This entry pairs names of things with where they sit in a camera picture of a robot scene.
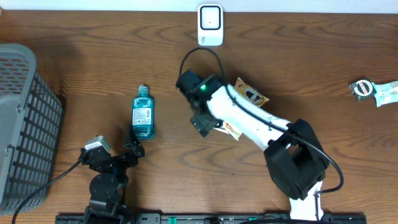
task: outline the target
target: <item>wood grain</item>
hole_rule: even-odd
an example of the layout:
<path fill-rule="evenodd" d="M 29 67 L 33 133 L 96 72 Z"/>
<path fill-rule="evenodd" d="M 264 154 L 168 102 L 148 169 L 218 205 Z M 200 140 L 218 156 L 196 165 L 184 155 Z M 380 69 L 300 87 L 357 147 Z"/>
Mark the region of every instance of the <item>wood grain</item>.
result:
<path fill-rule="evenodd" d="M 356 103 L 348 84 L 362 77 L 397 80 L 398 16 L 226 13 L 224 25 L 224 43 L 214 50 L 231 82 L 241 77 L 268 96 L 268 112 L 310 122 L 342 168 L 346 184 L 322 195 L 323 208 L 396 223 L 398 104 Z M 175 82 L 181 59 L 197 46 L 195 13 L 5 11 L 0 40 L 30 47 L 41 76 L 67 99 L 54 176 L 97 134 L 110 141 L 113 154 L 123 151 L 131 102 L 145 83 L 155 98 L 157 133 L 142 142 L 146 156 L 128 170 L 129 207 L 165 213 L 289 209 L 254 143 L 216 131 L 203 139 L 189 122 L 192 111 Z M 188 67 L 204 77 L 218 71 L 206 52 L 193 54 Z M 59 213 L 84 211 L 95 175 L 77 167 L 18 223 L 53 223 Z M 326 176 L 324 188 L 337 184 L 333 169 Z"/>

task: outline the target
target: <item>basket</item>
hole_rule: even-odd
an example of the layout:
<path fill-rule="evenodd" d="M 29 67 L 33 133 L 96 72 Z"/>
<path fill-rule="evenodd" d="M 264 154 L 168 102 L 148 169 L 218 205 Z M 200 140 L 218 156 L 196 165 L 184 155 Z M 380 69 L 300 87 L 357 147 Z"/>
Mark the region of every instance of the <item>basket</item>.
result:
<path fill-rule="evenodd" d="M 52 176 L 63 121 L 60 100 L 36 72 L 33 52 L 0 44 L 0 215 L 19 204 Z M 22 212 L 44 203 L 47 189 Z"/>

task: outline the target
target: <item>bottle label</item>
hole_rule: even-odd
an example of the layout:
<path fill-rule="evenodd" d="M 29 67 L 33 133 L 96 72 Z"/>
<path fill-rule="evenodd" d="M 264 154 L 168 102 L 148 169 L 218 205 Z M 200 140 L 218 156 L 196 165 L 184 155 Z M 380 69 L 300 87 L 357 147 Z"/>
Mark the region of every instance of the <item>bottle label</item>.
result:
<path fill-rule="evenodd" d="M 136 108 L 132 110 L 132 125 L 150 124 L 152 118 L 150 108 Z"/>

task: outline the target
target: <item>white backdrop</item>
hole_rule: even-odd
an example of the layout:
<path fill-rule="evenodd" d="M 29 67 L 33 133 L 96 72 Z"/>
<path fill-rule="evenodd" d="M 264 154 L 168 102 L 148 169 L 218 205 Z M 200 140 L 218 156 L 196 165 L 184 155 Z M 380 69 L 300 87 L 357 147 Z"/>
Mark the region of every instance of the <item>white backdrop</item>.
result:
<path fill-rule="evenodd" d="M 197 11 L 218 3 L 225 12 L 398 13 L 398 0 L 0 0 L 4 9 Z"/>

